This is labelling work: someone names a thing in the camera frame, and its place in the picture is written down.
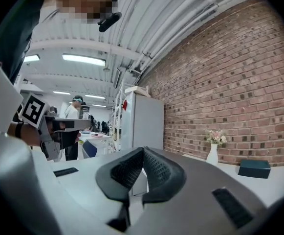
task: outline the white table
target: white table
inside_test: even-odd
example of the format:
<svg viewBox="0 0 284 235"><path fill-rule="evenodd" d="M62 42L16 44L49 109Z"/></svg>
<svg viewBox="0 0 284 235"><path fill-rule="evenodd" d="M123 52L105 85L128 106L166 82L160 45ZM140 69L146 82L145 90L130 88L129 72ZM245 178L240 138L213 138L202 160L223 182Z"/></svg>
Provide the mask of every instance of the white table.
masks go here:
<svg viewBox="0 0 284 235"><path fill-rule="evenodd" d="M98 135L101 135L102 137L100 137L100 138L95 138L95 137L92 136L93 134L98 134ZM104 151L101 152L101 151L97 150L97 153L98 153L98 154L100 154L100 153L108 154L108 153L109 153L109 141L111 141L111 136L107 136L107 135L100 134L100 133L96 133L96 132L90 132L89 134L83 134L83 133L81 133L80 140L83 141L83 142L85 142L86 140L88 140L88 141L89 141L90 143L92 143L92 144L95 144L95 143L97 143L98 141L105 141L105 148L104 148Z"/></svg>
<svg viewBox="0 0 284 235"><path fill-rule="evenodd" d="M183 156L205 161L204 159L187 154L184 154ZM267 179L240 176L238 175L240 169L238 165L218 163L217 167L250 189L267 207L270 207L279 199L284 198L284 166L271 167Z"/></svg>

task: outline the person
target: person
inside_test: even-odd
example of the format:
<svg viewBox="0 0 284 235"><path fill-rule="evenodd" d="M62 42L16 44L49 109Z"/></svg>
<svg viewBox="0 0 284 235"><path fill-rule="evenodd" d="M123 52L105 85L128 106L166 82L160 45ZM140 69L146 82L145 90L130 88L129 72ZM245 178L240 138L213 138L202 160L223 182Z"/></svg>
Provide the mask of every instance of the person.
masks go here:
<svg viewBox="0 0 284 235"><path fill-rule="evenodd" d="M109 122L108 129L112 129L112 122Z"/></svg>
<svg viewBox="0 0 284 235"><path fill-rule="evenodd" d="M96 131L97 131L97 132L100 132L100 131L101 131L101 123L100 123L100 121L97 121L97 128L96 128Z"/></svg>
<svg viewBox="0 0 284 235"><path fill-rule="evenodd" d="M114 2L118 0L20 0L18 7L14 6L7 14L0 25L0 66L12 84L15 83L17 75L23 64L25 55L30 49L30 42L34 27L40 21L41 9L55 5L53 11L46 21L50 21L57 15L74 11L81 15L86 23L100 23L107 19ZM16 135L18 123L11 122L8 128L8 135ZM48 123L50 134L53 133L52 123ZM34 127L29 124L22 124L19 130L19 137L31 146L40 146L40 135Z"/></svg>
<svg viewBox="0 0 284 235"><path fill-rule="evenodd" d="M58 116L57 108L55 106L51 106L49 110L54 112L56 117Z"/></svg>
<svg viewBox="0 0 284 235"><path fill-rule="evenodd" d="M108 132L108 127L106 122L102 121L102 132L105 133L107 135Z"/></svg>
<svg viewBox="0 0 284 235"><path fill-rule="evenodd" d="M90 116L90 120L91 120L91 131L96 132L96 120L93 117L93 115Z"/></svg>
<svg viewBox="0 0 284 235"><path fill-rule="evenodd" d="M74 96L72 104L65 110L64 116L68 119L79 119L79 111L81 105L84 105L83 97L80 95ZM72 146L65 149L66 161L78 159L78 143L74 143Z"/></svg>
<svg viewBox="0 0 284 235"><path fill-rule="evenodd" d="M87 113L87 112L83 113L82 119L89 120L89 113Z"/></svg>
<svg viewBox="0 0 284 235"><path fill-rule="evenodd" d="M21 110L23 109L23 103L20 104L20 106L18 107L18 110L17 112L15 113L14 117L13 117L13 122L16 122L16 123L20 123L22 122L20 119L19 119L19 115L20 115L20 112Z"/></svg>
<svg viewBox="0 0 284 235"><path fill-rule="evenodd" d="M109 121L107 122L107 132L106 132L106 135L109 135L109 126L110 126L110 123Z"/></svg>

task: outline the ceiling light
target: ceiling light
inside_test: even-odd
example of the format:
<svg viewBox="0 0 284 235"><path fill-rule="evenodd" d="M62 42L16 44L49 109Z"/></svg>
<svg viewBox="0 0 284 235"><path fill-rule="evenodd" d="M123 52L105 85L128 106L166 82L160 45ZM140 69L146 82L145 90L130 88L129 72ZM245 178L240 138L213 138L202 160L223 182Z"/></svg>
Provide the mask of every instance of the ceiling light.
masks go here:
<svg viewBox="0 0 284 235"><path fill-rule="evenodd" d="M105 107L105 105L97 105L97 104L92 104L92 105L97 107Z"/></svg>
<svg viewBox="0 0 284 235"><path fill-rule="evenodd" d="M23 62L33 62L33 61L39 61L39 56L38 55L33 55L33 56L26 56L24 58Z"/></svg>
<svg viewBox="0 0 284 235"><path fill-rule="evenodd" d="M85 94L85 96L99 98L99 99L105 99L104 96L94 96L94 95L86 95L86 94Z"/></svg>
<svg viewBox="0 0 284 235"><path fill-rule="evenodd" d="M64 94L64 95L70 95L70 93L69 93L69 92L53 92L53 93L55 93L55 94Z"/></svg>
<svg viewBox="0 0 284 235"><path fill-rule="evenodd" d="M102 59L97 59L93 57L77 56L77 55L63 54L63 59L66 61L82 62L82 63L88 63L88 64L99 65L99 66L105 66L106 64L105 60L102 60Z"/></svg>

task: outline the person's arm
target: person's arm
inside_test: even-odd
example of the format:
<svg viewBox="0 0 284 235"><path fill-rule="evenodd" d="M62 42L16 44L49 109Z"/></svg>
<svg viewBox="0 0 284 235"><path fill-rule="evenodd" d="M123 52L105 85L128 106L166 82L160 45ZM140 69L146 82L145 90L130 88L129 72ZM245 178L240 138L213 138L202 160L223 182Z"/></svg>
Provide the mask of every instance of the person's arm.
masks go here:
<svg viewBox="0 0 284 235"><path fill-rule="evenodd" d="M10 136L15 137L16 136L16 126L18 123L11 122L7 131L7 134ZM27 145L30 146L40 146L41 139L40 135L38 133L38 130L34 128L33 126L29 125L28 123L25 123L22 125L20 130L20 137L21 140L26 142Z"/></svg>

